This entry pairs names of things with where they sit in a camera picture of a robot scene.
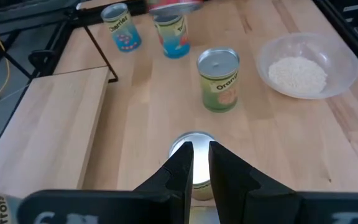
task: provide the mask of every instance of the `white bowl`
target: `white bowl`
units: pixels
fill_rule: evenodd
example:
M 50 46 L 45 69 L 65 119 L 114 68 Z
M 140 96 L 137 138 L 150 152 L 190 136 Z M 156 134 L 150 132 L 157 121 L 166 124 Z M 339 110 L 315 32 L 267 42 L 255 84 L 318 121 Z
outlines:
M 316 62 L 327 73 L 327 85 L 320 93 L 288 91 L 269 78 L 269 66 L 285 57 L 304 57 Z M 262 80 L 274 90 L 301 99 L 323 99 L 343 93 L 358 74 L 358 59 L 342 41 L 318 34 L 290 34 L 265 44 L 257 62 Z

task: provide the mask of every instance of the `floor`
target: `floor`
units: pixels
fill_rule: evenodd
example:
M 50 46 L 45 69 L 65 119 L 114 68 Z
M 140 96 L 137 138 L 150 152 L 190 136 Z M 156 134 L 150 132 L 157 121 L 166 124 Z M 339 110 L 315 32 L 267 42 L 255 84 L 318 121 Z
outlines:
M 34 68 L 29 63 L 27 56 L 33 50 L 44 49 L 55 26 L 48 26 L 39 29 L 23 31 L 11 49 L 8 51 L 27 71 L 33 72 Z M 20 98 L 23 88 L 26 86 L 28 79 L 16 67 L 10 65 L 11 76 L 7 86 L 2 92 L 0 101 L 0 134 L 7 124 L 11 113 Z M 0 87 L 7 77 L 6 63 L 0 61 Z

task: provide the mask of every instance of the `white rice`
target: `white rice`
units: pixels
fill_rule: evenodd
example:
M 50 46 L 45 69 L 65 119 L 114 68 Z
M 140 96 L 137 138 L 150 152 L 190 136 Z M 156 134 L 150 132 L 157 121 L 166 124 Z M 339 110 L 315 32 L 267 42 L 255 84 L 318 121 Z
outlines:
M 271 65 L 269 78 L 288 92 L 313 94 L 326 86 L 327 74 L 313 61 L 304 57 L 286 57 Z

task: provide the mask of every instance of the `wooden cutting board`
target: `wooden cutting board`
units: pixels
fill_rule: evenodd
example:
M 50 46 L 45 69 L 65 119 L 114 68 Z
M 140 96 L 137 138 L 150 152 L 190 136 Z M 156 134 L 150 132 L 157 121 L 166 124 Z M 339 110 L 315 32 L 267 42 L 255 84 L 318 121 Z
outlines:
M 0 193 L 82 186 L 107 68 L 36 78 L 0 139 Z

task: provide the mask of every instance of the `plastic bowl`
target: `plastic bowl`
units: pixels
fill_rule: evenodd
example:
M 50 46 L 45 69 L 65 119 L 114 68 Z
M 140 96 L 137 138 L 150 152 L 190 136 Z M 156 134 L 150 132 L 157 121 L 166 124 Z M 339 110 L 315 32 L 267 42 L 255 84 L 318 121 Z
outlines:
M 327 73 L 327 85 L 320 93 L 287 91 L 269 78 L 269 66 L 285 57 L 304 57 L 316 62 Z M 290 34 L 267 43 L 257 62 L 262 80 L 274 90 L 301 99 L 323 99 L 343 93 L 358 74 L 358 59 L 347 45 L 318 34 Z

